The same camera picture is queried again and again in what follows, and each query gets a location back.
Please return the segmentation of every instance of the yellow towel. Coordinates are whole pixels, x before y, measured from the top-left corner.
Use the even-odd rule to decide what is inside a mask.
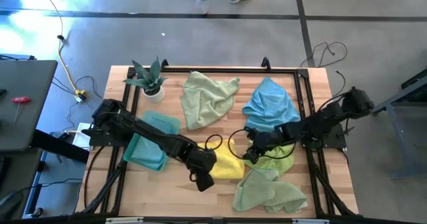
[[[210,141],[207,143],[207,148],[213,149],[220,144],[220,141]],[[205,148],[205,143],[197,144],[201,148]],[[236,153],[234,140],[230,140],[230,148],[233,153]],[[245,164],[242,160],[234,157],[228,149],[228,140],[224,140],[222,145],[215,150],[216,163],[209,174],[214,179],[242,179],[245,173]]]

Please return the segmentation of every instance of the yellow cable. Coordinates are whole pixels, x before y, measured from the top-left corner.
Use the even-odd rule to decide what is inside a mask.
[[[62,17],[61,17],[61,15],[59,14],[58,9],[56,8],[56,6],[55,6],[55,4],[53,3],[53,1],[52,1],[52,0],[49,0],[49,1],[52,3],[52,6],[55,8],[56,13],[58,14],[58,17],[59,17],[59,19],[61,20],[61,36],[63,36],[62,34],[63,34],[64,24],[63,24],[63,22],[62,22]],[[65,66],[64,61],[62,60],[62,57],[61,57],[61,50],[62,50],[62,47],[63,47],[63,46],[61,46],[61,43],[62,43],[62,40],[59,40],[59,43],[58,43],[58,57],[59,57],[59,60],[60,60],[60,62],[61,62],[61,64],[62,64],[62,67],[64,68],[64,70],[65,70],[65,72],[66,72],[66,74],[67,74],[68,81],[70,82],[70,84],[71,84],[71,86],[73,87],[74,91],[78,91],[78,90],[77,90],[77,88],[75,87],[74,83],[73,83],[73,80],[71,79],[71,76],[70,76],[70,74],[69,74],[69,72],[68,72],[68,68]]]

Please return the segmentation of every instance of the concrete floor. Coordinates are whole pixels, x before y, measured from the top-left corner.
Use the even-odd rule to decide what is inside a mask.
[[[108,13],[197,13],[192,0],[53,0],[63,11]],[[427,0],[302,0],[306,15],[412,17],[427,16]],[[209,0],[210,13],[297,15],[296,0],[253,0],[231,5]],[[48,9],[48,0],[0,0],[0,9]],[[259,65],[268,56],[273,66],[297,67],[306,58],[298,20],[259,19],[64,19],[68,45],[62,54],[76,80],[91,75],[102,93],[111,65],[130,65],[135,59],[151,63],[158,55],[171,65]],[[355,85],[379,103],[395,94],[401,82],[426,68],[427,22],[308,21],[311,46],[341,41],[345,60],[327,67],[332,92]],[[0,16],[0,53],[22,53],[38,59],[57,59],[57,17],[37,11]],[[333,47],[338,55],[343,50]],[[315,52],[318,63],[320,52]],[[332,61],[326,56],[324,62]],[[58,66],[55,76],[67,83]],[[79,82],[91,91],[89,80]],[[100,100],[90,95],[93,106]],[[38,128],[50,132],[69,125],[65,116],[73,98],[56,87],[49,91]],[[87,106],[73,109],[74,123],[91,121]],[[54,122],[50,117],[58,117]],[[391,180],[402,156],[385,113],[351,121],[356,128],[347,138],[350,171],[360,213],[367,217],[427,220],[427,178]]]

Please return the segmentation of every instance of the wooden tabletop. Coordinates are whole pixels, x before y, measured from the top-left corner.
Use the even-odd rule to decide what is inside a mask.
[[[106,99],[122,100],[128,66],[112,66],[107,82],[104,97]],[[310,83],[316,108],[331,96],[326,70],[323,68],[308,69]],[[231,133],[241,129],[246,116],[242,113],[242,107],[250,100],[254,89],[261,83],[265,76],[271,77],[277,84],[281,85],[296,103],[296,90],[294,77],[288,74],[259,74],[259,73],[205,73],[213,80],[229,81],[239,77],[239,91],[234,95],[234,106],[223,118],[212,123],[208,127],[188,131],[185,126],[185,118],[180,103],[183,95],[183,84],[188,78],[188,73],[164,73],[168,79],[164,82],[165,98],[161,103],[148,103],[143,95],[139,96],[137,116],[141,117],[146,110],[153,110],[164,115],[178,118],[181,121],[181,134],[201,143],[214,133],[222,135],[227,139]],[[129,95],[128,110],[133,100],[131,87]],[[302,83],[302,93],[305,107],[308,107],[305,86]],[[234,136],[238,154],[242,155],[247,148],[248,140],[243,133]],[[90,202],[105,183],[111,147],[106,147],[93,164],[89,181],[87,184],[87,201]],[[91,151],[87,167],[93,158],[96,149]],[[312,189],[308,174],[308,164],[305,151],[298,145],[294,151],[295,164],[281,176],[282,181],[288,181],[299,187],[308,198],[308,207],[302,209],[301,213],[287,214],[284,211],[277,213],[266,213],[262,206],[249,211],[238,213],[232,209],[232,200],[238,180],[214,180],[215,185],[204,192],[199,192],[195,183],[189,180],[189,171],[176,160],[168,159],[163,171],[155,172],[134,163],[128,163],[123,187],[123,196],[119,214],[121,216],[174,216],[174,217],[315,217]],[[342,201],[353,212],[358,212],[356,200],[352,187],[352,180],[348,170],[347,162],[342,153],[325,149],[326,165],[329,180],[336,193]],[[324,192],[320,186],[320,198],[322,207],[326,210]],[[115,197],[114,185],[111,190],[109,210],[113,205]],[[76,211],[83,209],[83,188],[80,190],[79,202]]]

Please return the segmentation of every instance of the green towel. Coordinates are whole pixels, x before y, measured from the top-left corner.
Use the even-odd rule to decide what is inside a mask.
[[[278,170],[252,169],[238,183],[232,205],[239,212],[263,205],[268,213],[281,209],[294,213],[306,201],[306,196],[297,187],[279,181]]]
[[[223,117],[233,107],[238,83],[238,78],[229,82],[213,81],[197,71],[190,73],[181,97],[187,128],[205,127]]]
[[[267,151],[266,155],[270,157],[283,157],[292,150],[293,145],[287,145],[285,147],[275,147],[271,151]],[[279,174],[285,173],[294,165],[295,157],[290,155],[289,157],[283,159],[272,159],[269,157],[260,157],[256,164],[252,164],[248,160],[244,160],[244,163],[251,168],[258,169],[277,169]]]

